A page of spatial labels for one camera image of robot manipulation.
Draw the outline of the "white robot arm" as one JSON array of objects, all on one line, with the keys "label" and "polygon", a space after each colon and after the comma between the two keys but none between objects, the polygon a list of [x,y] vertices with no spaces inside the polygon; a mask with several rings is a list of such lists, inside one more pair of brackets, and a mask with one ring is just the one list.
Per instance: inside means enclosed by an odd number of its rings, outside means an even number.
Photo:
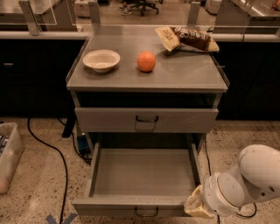
[{"label": "white robot arm", "polygon": [[280,151],[262,144],[245,147],[235,166],[216,172],[196,187],[184,204],[186,214],[228,217],[243,206],[280,196]]}]

